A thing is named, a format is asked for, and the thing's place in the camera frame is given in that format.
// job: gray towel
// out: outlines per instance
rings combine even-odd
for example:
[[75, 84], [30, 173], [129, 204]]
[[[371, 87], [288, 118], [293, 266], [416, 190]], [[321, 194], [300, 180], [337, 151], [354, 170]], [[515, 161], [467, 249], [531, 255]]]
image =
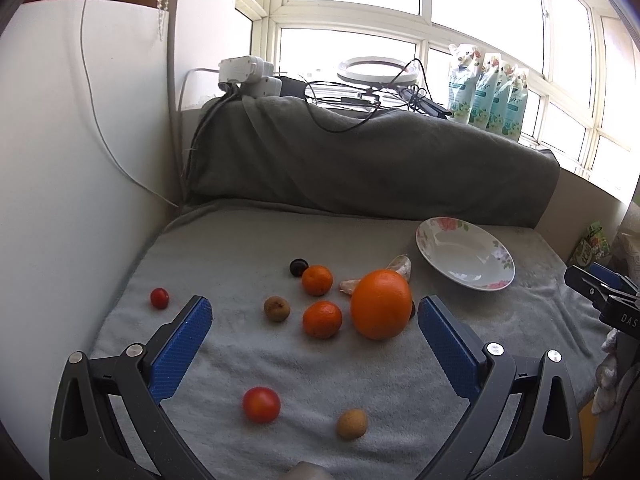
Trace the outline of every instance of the gray towel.
[[[325, 299], [342, 309], [340, 332], [331, 340], [308, 338], [302, 314], [316, 299], [288, 269], [292, 259], [306, 258], [328, 266], [337, 283], [405, 253], [413, 263], [416, 304], [437, 294], [482, 340], [500, 342], [513, 354], [559, 350], [577, 400], [585, 403], [607, 327], [564, 285], [564, 264], [545, 241], [530, 229], [488, 228], [511, 251], [516, 277], [505, 290], [478, 292], [449, 281], [423, 259], [417, 225], [238, 207], [194, 212], [148, 250], [100, 330], [93, 357], [148, 341], [193, 294], [204, 295], [213, 325], [176, 395], [162, 406], [217, 480], [276, 480], [301, 460], [326, 467], [337, 480], [413, 479], [460, 420], [466, 400], [455, 396], [415, 318], [396, 338], [364, 339], [336, 286]], [[167, 310], [149, 305], [156, 286], [171, 295]], [[274, 294], [292, 306], [283, 324], [271, 324], [262, 312]], [[266, 426], [249, 423], [241, 410], [242, 395], [257, 385], [273, 388], [282, 401], [279, 418]], [[350, 408], [366, 410], [369, 431], [343, 442], [335, 424]], [[116, 413], [126, 420], [120, 402]], [[481, 464], [495, 457], [509, 423], [501, 422]], [[152, 468], [130, 423], [123, 426], [134, 455]]]

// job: metal screw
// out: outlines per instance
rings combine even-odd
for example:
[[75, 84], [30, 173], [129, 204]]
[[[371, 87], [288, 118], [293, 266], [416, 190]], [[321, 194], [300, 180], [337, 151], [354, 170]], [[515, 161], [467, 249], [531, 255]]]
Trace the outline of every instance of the metal screw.
[[559, 363], [562, 360], [562, 356], [558, 350], [549, 350], [549, 352], [546, 353], [546, 356], [555, 363]]
[[79, 363], [80, 361], [82, 361], [82, 352], [73, 352], [69, 356], [69, 362], [73, 365]]
[[491, 355], [502, 355], [504, 354], [504, 348], [502, 348], [501, 344], [498, 343], [489, 343], [486, 346], [486, 349], [489, 351]]
[[135, 344], [127, 348], [127, 355], [129, 357], [138, 357], [140, 354], [142, 354], [142, 345]]

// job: green package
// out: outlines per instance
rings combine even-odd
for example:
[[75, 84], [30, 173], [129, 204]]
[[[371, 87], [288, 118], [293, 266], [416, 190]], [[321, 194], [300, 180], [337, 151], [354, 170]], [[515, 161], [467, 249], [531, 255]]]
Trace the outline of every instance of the green package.
[[486, 130], [492, 134], [502, 134], [504, 126], [504, 116], [507, 113], [507, 104], [511, 95], [511, 87], [513, 86], [513, 75], [516, 67], [511, 66], [505, 61], [500, 62], [500, 74], [498, 75], [498, 84], [496, 85], [494, 100], [489, 111], [489, 122]]
[[529, 69], [519, 68], [516, 70], [513, 88], [511, 88], [511, 95], [507, 103], [507, 111], [504, 115], [502, 134], [516, 142], [520, 139], [524, 112], [527, 108], [527, 96], [529, 95], [529, 88], [527, 87], [528, 76]]
[[481, 54], [475, 45], [463, 43], [449, 45], [449, 103], [450, 121], [467, 124], [471, 114], [471, 101], [480, 77]]
[[600, 222], [594, 222], [587, 227], [569, 258], [569, 266], [587, 268], [596, 260], [609, 254], [609, 244], [602, 231]]
[[495, 88], [500, 75], [500, 54], [486, 54], [476, 92], [471, 102], [469, 124], [484, 130], [489, 122], [489, 112], [494, 100]]

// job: blue gripper pad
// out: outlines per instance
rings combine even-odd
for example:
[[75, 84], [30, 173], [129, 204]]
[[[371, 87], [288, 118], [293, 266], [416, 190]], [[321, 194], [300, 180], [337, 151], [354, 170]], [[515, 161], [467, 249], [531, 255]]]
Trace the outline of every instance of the blue gripper pad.
[[436, 355], [456, 395], [474, 402], [480, 394], [480, 365], [478, 351], [470, 349], [465, 339], [465, 327], [458, 322], [437, 296], [423, 298], [418, 306], [418, 325]]
[[152, 363], [149, 374], [148, 389], [156, 404], [173, 397], [204, 341], [212, 320], [211, 304], [205, 298], [200, 298], [164, 345]]
[[602, 283], [606, 283], [611, 288], [622, 290], [622, 280], [620, 280], [620, 276], [612, 270], [607, 269], [607, 267], [603, 267], [600, 264], [591, 264], [589, 266], [589, 274], [595, 276]]

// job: orange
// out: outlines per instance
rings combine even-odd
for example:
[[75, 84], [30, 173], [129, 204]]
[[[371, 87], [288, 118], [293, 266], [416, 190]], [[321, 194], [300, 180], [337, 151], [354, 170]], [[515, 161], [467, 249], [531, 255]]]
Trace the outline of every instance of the orange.
[[364, 337], [389, 339], [404, 330], [411, 317], [411, 289], [394, 270], [374, 270], [351, 295], [351, 321]]
[[331, 301], [316, 301], [302, 315], [302, 328], [318, 339], [329, 339], [341, 325], [342, 311]]
[[333, 284], [331, 271], [322, 265], [312, 265], [302, 273], [302, 287], [312, 296], [324, 296]]

